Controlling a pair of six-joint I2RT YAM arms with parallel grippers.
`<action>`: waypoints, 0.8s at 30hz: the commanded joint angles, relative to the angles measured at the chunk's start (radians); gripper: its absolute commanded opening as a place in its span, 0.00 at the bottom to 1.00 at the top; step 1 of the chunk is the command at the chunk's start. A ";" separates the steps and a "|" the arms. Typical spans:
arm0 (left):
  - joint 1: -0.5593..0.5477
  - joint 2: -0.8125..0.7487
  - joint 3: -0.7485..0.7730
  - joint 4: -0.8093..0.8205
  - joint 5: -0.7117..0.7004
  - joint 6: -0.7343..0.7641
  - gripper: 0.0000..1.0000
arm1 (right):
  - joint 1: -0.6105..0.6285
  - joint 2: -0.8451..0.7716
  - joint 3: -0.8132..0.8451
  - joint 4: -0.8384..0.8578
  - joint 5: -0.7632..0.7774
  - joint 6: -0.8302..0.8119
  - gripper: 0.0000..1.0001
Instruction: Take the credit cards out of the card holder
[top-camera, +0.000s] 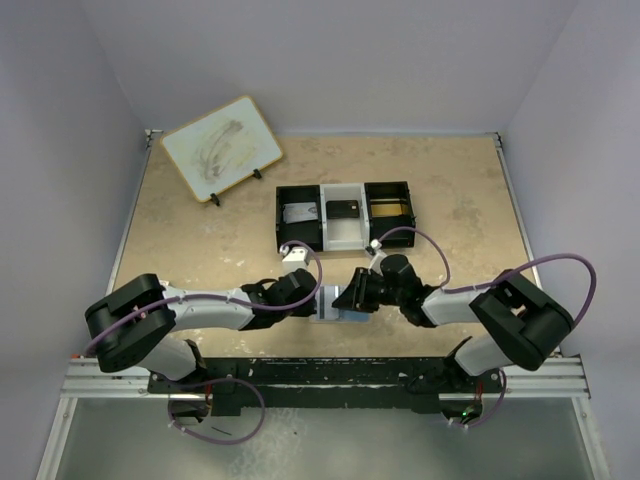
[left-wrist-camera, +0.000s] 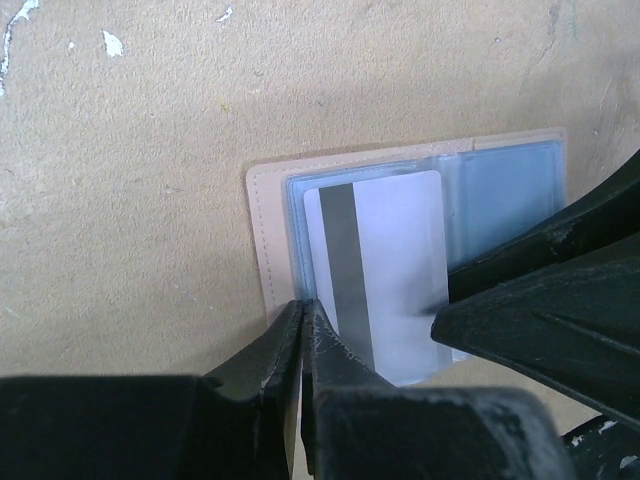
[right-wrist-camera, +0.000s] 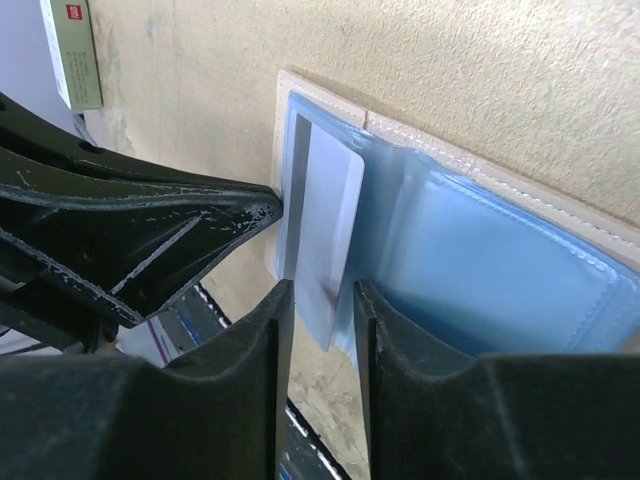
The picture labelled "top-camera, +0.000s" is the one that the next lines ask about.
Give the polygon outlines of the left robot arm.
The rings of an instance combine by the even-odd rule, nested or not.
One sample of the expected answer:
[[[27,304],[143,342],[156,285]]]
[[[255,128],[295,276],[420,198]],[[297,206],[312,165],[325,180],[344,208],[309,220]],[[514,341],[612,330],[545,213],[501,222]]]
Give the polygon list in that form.
[[[303,268],[219,292],[165,287],[155,274],[142,274],[88,307],[86,352],[104,373],[141,366],[179,382],[205,365],[195,342],[172,333],[262,330],[289,316],[308,317],[318,289],[319,281]]]

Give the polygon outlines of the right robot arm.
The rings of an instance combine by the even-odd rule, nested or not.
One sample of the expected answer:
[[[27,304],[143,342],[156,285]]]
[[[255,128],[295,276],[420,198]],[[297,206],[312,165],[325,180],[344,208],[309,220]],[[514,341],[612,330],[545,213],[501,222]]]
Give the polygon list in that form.
[[[378,267],[358,268],[332,306],[374,313],[394,306],[416,327],[478,323],[486,334],[467,338],[443,359],[453,381],[516,365],[537,370],[575,326],[569,312],[521,274],[506,270],[497,283],[458,293],[425,284],[408,258],[394,254]]]

